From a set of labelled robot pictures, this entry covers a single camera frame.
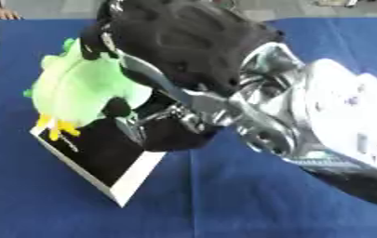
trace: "yellow plush foot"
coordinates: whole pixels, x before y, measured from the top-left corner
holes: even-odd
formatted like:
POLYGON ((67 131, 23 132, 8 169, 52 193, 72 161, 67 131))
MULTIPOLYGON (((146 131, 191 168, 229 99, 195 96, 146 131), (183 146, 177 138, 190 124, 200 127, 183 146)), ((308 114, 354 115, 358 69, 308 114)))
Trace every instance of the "yellow plush foot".
MULTIPOLYGON (((49 124, 50 120, 52 120, 51 116, 41 114, 39 116, 39 120, 36 123, 36 126, 46 127, 49 124)), ((79 135, 81 134, 81 132, 75 128, 75 125, 73 123, 64 122, 62 120, 56 120, 55 125, 52 128, 50 128, 50 140, 57 141, 60 138, 61 131, 65 131, 74 137, 79 137, 79 135)))
POLYGON ((79 137, 81 134, 79 130, 75 129, 75 125, 72 123, 59 121, 58 125, 60 126, 60 130, 64 130, 74 137, 79 137))
POLYGON ((39 116, 39 120, 36 123, 36 126, 37 127, 45 127, 45 126, 47 126, 47 124, 49 123, 49 121, 50 121, 50 116, 49 115, 41 114, 39 116))

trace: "blue fabric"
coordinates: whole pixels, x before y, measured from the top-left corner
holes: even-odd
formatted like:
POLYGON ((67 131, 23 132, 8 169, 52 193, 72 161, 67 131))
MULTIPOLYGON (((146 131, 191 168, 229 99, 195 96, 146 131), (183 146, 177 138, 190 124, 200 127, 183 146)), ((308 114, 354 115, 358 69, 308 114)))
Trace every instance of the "blue fabric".
MULTIPOLYGON (((230 130, 201 150, 169 154, 118 208, 29 135, 37 115, 21 96, 40 59, 87 24, 1 24, 0 237, 377 237, 376 205, 251 151, 230 130)), ((377 75, 377 20, 273 24, 305 61, 333 58, 377 75)))

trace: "robotic arm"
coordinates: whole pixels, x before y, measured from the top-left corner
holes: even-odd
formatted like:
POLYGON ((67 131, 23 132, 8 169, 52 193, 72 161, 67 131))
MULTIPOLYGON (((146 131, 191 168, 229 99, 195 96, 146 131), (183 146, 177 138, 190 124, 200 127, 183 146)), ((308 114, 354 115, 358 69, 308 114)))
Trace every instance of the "robotic arm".
POLYGON ((330 59, 304 64, 282 36, 205 1, 122 0, 107 1, 80 42, 84 59, 108 53, 153 89, 116 120, 147 150, 199 147, 231 126, 252 150, 377 204, 377 78, 330 59), (190 135, 184 145, 150 143, 149 124, 164 120, 190 135))

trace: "plush dinosaur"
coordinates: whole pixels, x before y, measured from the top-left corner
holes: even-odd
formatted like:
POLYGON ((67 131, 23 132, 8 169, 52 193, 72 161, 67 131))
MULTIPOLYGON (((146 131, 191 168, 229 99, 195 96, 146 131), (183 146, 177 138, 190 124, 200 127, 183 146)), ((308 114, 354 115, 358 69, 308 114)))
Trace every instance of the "plush dinosaur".
POLYGON ((40 114, 37 126, 49 126, 50 139, 57 140, 61 131, 79 136, 77 128, 101 118, 105 107, 117 99, 131 112, 150 98, 152 89, 122 74, 119 59, 102 54, 85 60, 79 39, 66 40, 63 49, 59 56, 43 58, 44 70, 26 92, 40 114))

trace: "human hand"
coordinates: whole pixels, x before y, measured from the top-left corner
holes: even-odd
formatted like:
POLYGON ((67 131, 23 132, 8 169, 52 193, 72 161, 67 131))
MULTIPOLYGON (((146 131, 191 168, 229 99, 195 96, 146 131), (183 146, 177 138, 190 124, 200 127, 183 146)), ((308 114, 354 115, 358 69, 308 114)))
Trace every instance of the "human hand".
POLYGON ((0 20, 21 20, 22 17, 16 11, 0 7, 0 20))

